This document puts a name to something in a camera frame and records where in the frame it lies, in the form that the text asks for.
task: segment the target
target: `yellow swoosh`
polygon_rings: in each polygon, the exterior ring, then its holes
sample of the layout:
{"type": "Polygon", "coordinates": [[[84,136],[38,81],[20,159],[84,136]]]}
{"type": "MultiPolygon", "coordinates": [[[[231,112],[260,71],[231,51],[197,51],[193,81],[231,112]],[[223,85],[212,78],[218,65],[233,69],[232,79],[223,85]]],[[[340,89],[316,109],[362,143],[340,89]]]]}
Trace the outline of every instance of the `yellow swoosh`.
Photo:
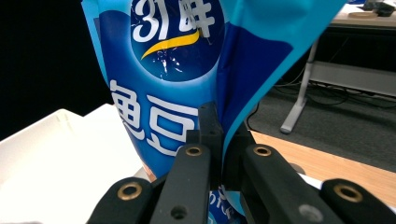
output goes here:
{"type": "Polygon", "coordinates": [[[161,42],[153,45],[151,48],[149,48],[143,54],[143,56],[140,60],[144,59],[150,53],[160,50],[160,49],[170,49],[170,48],[174,48],[174,47],[191,45],[191,44],[197,42],[198,38],[199,38],[199,31],[197,30],[197,32],[195,32],[192,35],[183,35],[183,36],[179,36],[179,37],[175,37],[172,39],[161,41],[161,42]]]}

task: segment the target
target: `blue package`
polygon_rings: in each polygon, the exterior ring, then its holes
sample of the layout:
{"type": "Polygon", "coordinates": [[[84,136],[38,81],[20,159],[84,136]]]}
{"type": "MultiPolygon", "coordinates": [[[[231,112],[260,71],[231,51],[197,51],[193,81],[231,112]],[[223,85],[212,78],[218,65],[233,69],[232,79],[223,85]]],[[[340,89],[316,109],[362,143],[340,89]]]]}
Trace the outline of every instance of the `blue package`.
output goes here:
{"type": "MultiPolygon", "coordinates": [[[[160,177],[170,170],[187,130],[197,128],[197,107],[207,102],[216,102],[226,133],[224,158],[251,108],[344,3],[84,0],[82,6],[125,129],[142,161],[160,177]]],[[[238,222],[238,197],[212,191],[208,222],[238,222]]]]}

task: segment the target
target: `gray floor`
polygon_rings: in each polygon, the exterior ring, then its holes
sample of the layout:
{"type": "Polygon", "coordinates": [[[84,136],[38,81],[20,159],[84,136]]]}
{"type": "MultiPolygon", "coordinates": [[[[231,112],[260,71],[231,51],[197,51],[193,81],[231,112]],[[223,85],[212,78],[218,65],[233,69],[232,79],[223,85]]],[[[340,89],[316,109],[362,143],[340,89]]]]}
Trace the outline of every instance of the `gray floor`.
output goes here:
{"type": "Polygon", "coordinates": [[[396,99],[389,102],[349,94],[346,100],[343,91],[323,91],[311,86],[307,104],[292,133],[283,134],[279,128],[295,103],[298,88],[270,90],[262,98],[259,110],[249,118],[250,128],[396,172],[396,99]]]}

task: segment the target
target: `table leg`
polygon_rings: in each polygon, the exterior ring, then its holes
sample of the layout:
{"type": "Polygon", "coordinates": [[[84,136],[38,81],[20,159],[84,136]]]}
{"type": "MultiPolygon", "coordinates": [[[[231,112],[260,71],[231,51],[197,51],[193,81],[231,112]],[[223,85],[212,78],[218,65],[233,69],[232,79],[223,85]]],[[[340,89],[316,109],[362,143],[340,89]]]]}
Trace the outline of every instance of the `table leg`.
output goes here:
{"type": "Polygon", "coordinates": [[[317,47],[318,47],[318,40],[315,41],[315,43],[311,47],[311,51],[309,52],[297,101],[294,104],[291,111],[289,112],[288,117],[285,119],[282,126],[280,127],[280,131],[282,133],[291,133],[291,130],[293,129],[295,123],[297,122],[297,119],[300,117],[300,114],[303,111],[303,108],[306,103],[305,92],[308,86],[309,78],[311,77],[311,70],[312,70],[312,65],[314,63],[317,47]]]}

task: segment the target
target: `wooden table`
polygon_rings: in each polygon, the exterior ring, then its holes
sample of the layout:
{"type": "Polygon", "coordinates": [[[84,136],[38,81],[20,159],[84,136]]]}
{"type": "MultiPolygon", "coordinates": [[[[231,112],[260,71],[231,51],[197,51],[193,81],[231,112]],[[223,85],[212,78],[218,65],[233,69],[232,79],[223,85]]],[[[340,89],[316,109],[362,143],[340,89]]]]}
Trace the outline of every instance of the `wooden table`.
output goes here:
{"type": "Polygon", "coordinates": [[[262,133],[252,132],[256,143],[275,148],[290,163],[299,165],[306,175],[324,181],[344,178],[369,190],[389,206],[396,207],[396,174],[304,147],[262,133]]]}

